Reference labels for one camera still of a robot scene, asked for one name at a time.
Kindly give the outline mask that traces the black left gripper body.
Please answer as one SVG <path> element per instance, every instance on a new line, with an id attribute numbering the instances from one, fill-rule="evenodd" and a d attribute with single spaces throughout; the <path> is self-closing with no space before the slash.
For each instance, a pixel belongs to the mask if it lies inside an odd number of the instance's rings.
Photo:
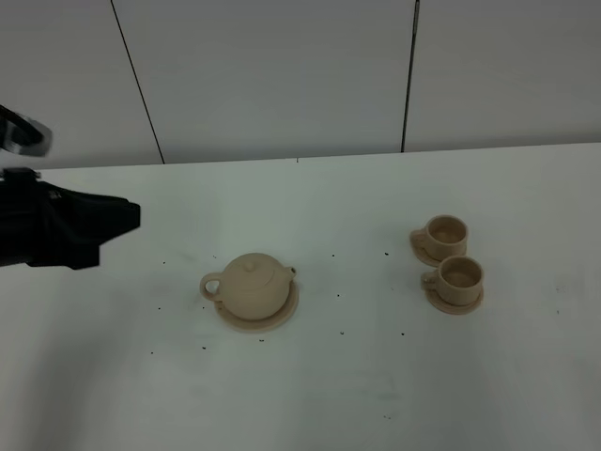
<path id="1" fill-rule="evenodd" d="M 30 168 L 1 170 L 1 266 L 51 267 L 42 204 L 50 184 Z"/>

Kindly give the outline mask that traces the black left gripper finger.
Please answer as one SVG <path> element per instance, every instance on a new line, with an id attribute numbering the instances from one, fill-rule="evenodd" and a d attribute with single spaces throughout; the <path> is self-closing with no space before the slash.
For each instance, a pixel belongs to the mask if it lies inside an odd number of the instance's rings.
<path id="1" fill-rule="evenodd" d="M 103 244 L 141 225 L 141 207 L 126 198 L 75 192 L 48 182 L 36 188 L 30 267 L 97 267 Z"/>

